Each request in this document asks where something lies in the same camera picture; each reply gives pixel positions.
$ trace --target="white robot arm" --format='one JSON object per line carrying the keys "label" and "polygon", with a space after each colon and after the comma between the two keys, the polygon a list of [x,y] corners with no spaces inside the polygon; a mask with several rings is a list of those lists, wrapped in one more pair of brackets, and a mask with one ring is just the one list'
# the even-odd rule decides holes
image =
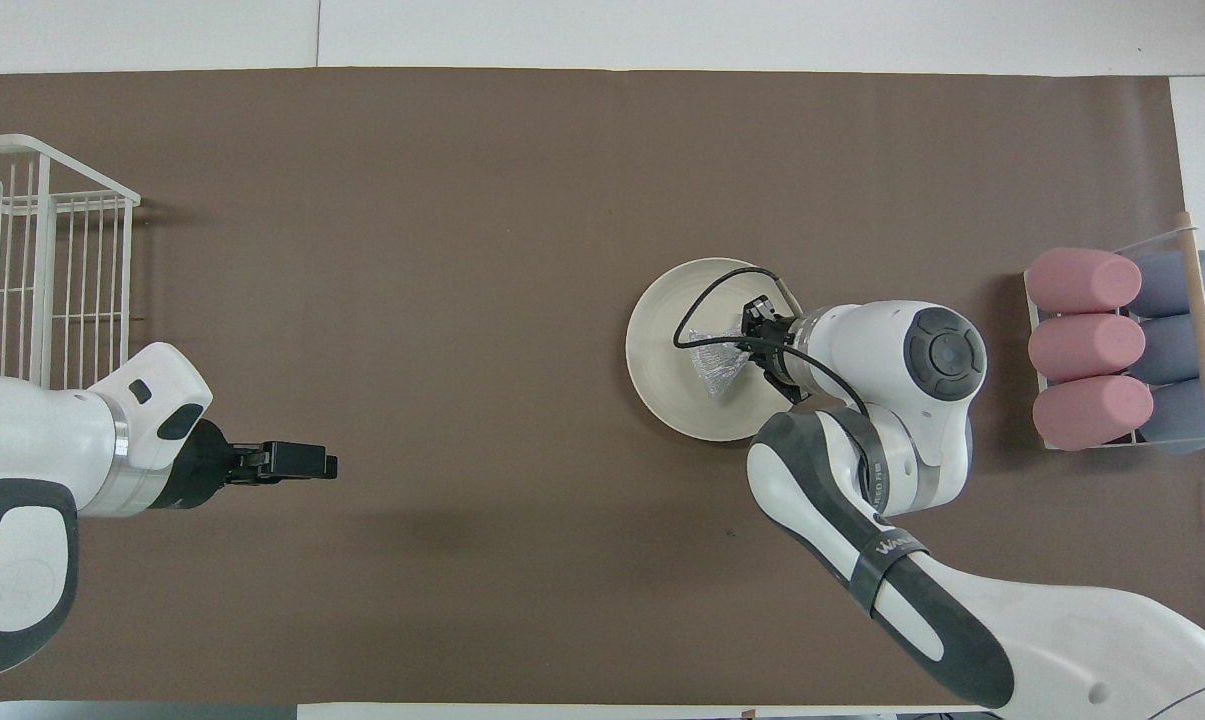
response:
{"label": "white robot arm", "polygon": [[212,393],[155,343],[94,386],[0,377],[0,673],[40,650],[77,588],[77,518],[194,507],[227,483],[336,474],[319,445],[229,445]]}
{"label": "white robot arm", "polygon": [[952,569],[864,500],[862,452],[829,413],[775,415],[753,496],[942,685],[1006,720],[1205,720],[1205,632],[1104,588]]}
{"label": "white robot arm", "polygon": [[[731,275],[706,288],[686,318]],[[1205,720],[1205,630],[1104,588],[981,578],[931,557],[886,520],[950,502],[966,483],[966,412],[983,341],[948,307],[841,305],[777,315],[743,307],[734,342],[786,397],[825,391],[857,407],[780,413],[754,436],[748,478],[763,511],[942,685],[1006,720]]]}

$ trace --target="black cable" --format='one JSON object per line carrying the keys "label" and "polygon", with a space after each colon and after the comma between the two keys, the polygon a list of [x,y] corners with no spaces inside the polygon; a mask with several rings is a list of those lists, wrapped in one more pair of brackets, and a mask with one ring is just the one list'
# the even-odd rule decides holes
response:
{"label": "black cable", "polygon": [[690,303],[690,308],[686,311],[683,319],[681,319],[681,323],[678,323],[678,329],[675,329],[674,347],[680,347],[683,348],[683,350],[686,350],[686,348],[692,348],[692,347],[725,346],[725,343],[743,342],[747,343],[747,346],[770,347],[774,348],[775,350],[788,352],[789,355],[793,355],[803,361],[806,361],[806,364],[811,365],[812,368],[819,370],[821,373],[825,374],[827,378],[831,379],[831,382],[835,382],[837,386],[844,389],[844,393],[846,393],[846,395],[850,396],[850,400],[854,402],[856,411],[859,411],[859,413],[862,413],[864,417],[868,418],[868,406],[864,405],[864,401],[862,400],[862,397],[859,397],[859,393],[856,393],[854,388],[850,386],[850,383],[844,380],[844,378],[841,378],[841,374],[831,372],[829,366],[821,362],[821,360],[816,360],[815,358],[807,355],[806,352],[798,350],[797,347],[786,346],[782,342],[765,340],[762,337],[748,337],[748,336],[707,337],[704,340],[693,340],[686,342],[678,340],[681,337],[681,334],[686,330],[686,323],[690,321],[690,315],[695,314],[695,309],[699,309],[699,305],[701,305],[704,299],[706,299],[710,295],[710,293],[717,290],[717,287],[721,287],[722,283],[729,281],[730,278],[734,278],[735,275],[743,275],[743,273],[765,275],[768,278],[771,278],[772,281],[776,282],[776,287],[778,287],[780,283],[780,275],[772,273],[771,270],[757,268],[756,266],[748,266],[747,268],[734,268],[731,270],[731,272],[725,273],[722,277],[717,278],[716,281],[709,283],[709,287],[704,288],[704,293],[699,293],[699,297],[696,297],[695,302]]}

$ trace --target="brown tabletop mat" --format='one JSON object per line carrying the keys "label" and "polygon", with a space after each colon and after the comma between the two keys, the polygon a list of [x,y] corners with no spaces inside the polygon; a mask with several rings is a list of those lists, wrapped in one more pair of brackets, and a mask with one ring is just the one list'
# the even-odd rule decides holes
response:
{"label": "brown tabletop mat", "polygon": [[710,255],[809,309],[969,315],[971,480],[903,526],[959,569],[1205,626],[1205,455],[1040,450],[1018,277],[1169,229],[1165,79],[0,76],[0,132],[145,195],[136,334],[198,365],[230,439],[341,460],[86,520],[72,615],[0,700],[950,702],[757,509],[743,443],[633,391],[629,311]]}

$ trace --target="wire basket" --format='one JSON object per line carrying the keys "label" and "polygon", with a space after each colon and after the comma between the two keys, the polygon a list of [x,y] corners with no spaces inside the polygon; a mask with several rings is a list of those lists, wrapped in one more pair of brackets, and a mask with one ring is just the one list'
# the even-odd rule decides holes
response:
{"label": "wire basket", "polygon": [[127,360],[136,205],[54,147],[0,136],[0,374],[82,388]]}

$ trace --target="pink foam roll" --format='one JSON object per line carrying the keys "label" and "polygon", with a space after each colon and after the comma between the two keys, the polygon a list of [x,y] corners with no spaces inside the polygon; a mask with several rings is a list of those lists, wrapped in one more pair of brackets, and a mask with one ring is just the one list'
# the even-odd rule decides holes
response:
{"label": "pink foam roll", "polygon": [[1060,450],[1083,450],[1131,432],[1152,413],[1150,386],[1127,374],[1105,374],[1046,388],[1033,402],[1033,425]]}
{"label": "pink foam roll", "polygon": [[1104,313],[1140,293],[1140,268],[1112,252],[1056,247],[1028,268],[1028,299],[1046,313]]}
{"label": "pink foam roll", "polygon": [[1042,320],[1028,338],[1028,359],[1051,382],[1117,373],[1142,354],[1140,323],[1111,313]]}

